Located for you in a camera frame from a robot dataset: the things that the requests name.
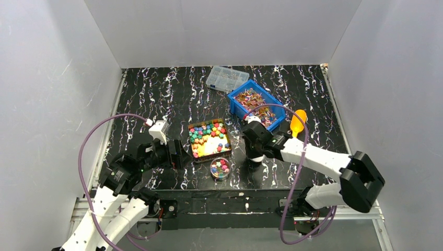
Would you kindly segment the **white round jar lid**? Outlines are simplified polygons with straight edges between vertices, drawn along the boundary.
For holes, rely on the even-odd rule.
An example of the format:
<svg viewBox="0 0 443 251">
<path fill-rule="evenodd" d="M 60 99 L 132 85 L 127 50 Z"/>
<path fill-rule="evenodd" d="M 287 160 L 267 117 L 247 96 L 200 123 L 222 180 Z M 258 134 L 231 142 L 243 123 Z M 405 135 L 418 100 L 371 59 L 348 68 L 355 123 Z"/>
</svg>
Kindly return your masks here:
<svg viewBox="0 0 443 251">
<path fill-rule="evenodd" d="M 255 163 L 261 163 L 264 160 L 265 156 L 262 155 L 260 157 L 250 158 L 249 160 Z"/>
</svg>

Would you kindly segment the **clear plastic jar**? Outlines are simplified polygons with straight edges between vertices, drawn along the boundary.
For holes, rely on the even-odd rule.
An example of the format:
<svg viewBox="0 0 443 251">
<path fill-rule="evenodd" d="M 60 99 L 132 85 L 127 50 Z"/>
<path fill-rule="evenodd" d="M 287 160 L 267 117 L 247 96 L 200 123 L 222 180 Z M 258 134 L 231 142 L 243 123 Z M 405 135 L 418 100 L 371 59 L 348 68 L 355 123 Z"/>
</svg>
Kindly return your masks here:
<svg viewBox="0 0 443 251">
<path fill-rule="evenodd" d="M 231 171 L 231 164 L 228 159 L 219 157 L 212 160 L 210 164 L 210 172 L 214 179 L 227 179 Z"/>
</svg>

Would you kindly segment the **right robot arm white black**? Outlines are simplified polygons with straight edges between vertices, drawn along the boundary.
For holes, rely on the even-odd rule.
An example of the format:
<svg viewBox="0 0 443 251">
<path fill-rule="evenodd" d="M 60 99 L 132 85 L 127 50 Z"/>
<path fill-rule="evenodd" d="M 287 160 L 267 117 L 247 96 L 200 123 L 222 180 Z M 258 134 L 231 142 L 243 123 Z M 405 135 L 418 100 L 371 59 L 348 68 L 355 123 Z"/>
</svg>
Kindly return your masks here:
<svg viewBox="0 0 443 251">
<path fill-rule="evenodd" d="M 287 133 L 273 134 L 257 121 L 242 128 L 242 137 L 250 160 L 265 156 L 298 163 L 333 179 L 331 184 L 305 188 L 292 201 L 293 208 L 300 213 L 332 206 L 348 206 L 357 212 L 368 213 L 386 183 L 370 157 L 361 151 L 348 155 L 304 145 L 303 141 Z"/>
</svg>

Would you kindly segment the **tin tray of star candies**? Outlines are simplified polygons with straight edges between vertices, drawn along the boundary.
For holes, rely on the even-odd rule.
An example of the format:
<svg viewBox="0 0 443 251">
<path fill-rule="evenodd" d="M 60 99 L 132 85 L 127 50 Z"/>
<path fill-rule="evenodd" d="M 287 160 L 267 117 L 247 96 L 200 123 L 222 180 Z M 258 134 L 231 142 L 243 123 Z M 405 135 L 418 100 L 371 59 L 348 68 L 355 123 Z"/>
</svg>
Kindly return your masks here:
<svg viewBox="0 0 443 251">
<path fill-rule="evenodd" d="M 232 153 L 227 125 L 222 118 L 190 124 L 188 134 L 191 156 L 197 163 L 227 157 Z"/>
</svg>

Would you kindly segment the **blue bin of lollipops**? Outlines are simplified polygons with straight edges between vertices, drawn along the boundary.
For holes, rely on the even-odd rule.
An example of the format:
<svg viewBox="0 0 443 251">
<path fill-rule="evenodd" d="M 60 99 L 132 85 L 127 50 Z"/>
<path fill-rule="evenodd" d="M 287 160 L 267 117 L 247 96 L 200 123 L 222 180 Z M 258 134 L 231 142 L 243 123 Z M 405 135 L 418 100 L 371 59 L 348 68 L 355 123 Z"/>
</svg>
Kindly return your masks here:
<svg viewBox="0 0 443 251">
<path fill-rule="evenodd" d="M 286 119 L 284 108 L 276 106 L 282 103 L 253 80 L 246 81 L 229 93 L 228 98 L 230 99 L 230 112 L 240 119 L 247 112 L 262 105 L 262 108 L 255 110 L 250 115 L 258 117 L 269 131 L 276 129 Z"/>
</svg>

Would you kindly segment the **yellow plastic scoop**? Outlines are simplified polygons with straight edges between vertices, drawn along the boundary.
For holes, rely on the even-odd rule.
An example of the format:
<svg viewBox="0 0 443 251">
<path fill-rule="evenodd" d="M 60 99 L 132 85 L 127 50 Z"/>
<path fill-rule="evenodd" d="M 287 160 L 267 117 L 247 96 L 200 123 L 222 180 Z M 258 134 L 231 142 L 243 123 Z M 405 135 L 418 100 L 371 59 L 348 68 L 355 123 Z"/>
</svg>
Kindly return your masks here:
<svg viewBox="0 0 443 251">
<path fill-rule="evenodd" d="M 295 114 L 290 122 L 290 130 L 293 138 L 297 138 L 298 134 L 304 130 L 304 124 L 307 121 L 307 114 L 304 110 L 296 110 Z"/>
</svg>

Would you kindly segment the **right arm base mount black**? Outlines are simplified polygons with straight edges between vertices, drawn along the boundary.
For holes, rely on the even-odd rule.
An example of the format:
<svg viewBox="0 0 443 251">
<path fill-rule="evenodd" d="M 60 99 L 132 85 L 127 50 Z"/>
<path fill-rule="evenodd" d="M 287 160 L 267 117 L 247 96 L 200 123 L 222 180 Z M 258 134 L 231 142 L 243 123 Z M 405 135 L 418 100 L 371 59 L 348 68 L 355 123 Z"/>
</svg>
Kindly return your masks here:
<svg viewBox="0 0 443 251">
<path fill-rule="evenodd" d="M 308 218 L 301 221 L 294 221 L 295 230 L 301 235 L 307 235 L 319 225 L 319 216 L 320 211 L 315 210 L 306 202 L 301 202 L 300 199 L 293 202 L 292 199 L 290 199 L 285 218 Z"/>
</svg>

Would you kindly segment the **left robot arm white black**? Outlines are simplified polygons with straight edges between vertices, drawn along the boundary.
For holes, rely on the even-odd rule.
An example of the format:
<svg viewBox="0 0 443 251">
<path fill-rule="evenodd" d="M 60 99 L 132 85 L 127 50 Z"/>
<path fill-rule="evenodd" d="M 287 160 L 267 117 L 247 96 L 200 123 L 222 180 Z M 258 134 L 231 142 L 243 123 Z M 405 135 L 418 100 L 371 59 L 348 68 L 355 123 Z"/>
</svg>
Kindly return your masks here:
<svg viewBox="0 0 443 251">
<path fill-rule="evenodd" d="M 116 244 L 142 218 L 162 218 L 172 204 L 161 202 L 157 192 L 142 187 L 142 175 L 150 169 L 179 169 L 191 159 L 180 140 L 162 144 L 159 139 L 138 147 L 137 156 L 120 153 L 99 181 L 94 197 L 86 195 L 89 210 L 69 239 L 56 250 L 116 250 Z"/>
</svg>

